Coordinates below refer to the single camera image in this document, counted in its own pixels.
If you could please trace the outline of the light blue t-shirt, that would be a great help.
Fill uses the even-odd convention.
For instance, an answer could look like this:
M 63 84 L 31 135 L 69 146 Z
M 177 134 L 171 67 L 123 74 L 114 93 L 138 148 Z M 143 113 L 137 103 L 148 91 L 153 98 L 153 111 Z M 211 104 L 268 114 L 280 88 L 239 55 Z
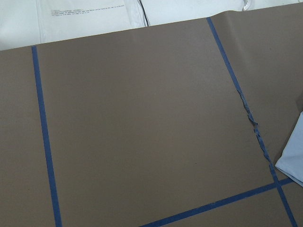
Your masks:
M 294 130 L 275 167 L 303 186 L 303 113 L 301 112 Z

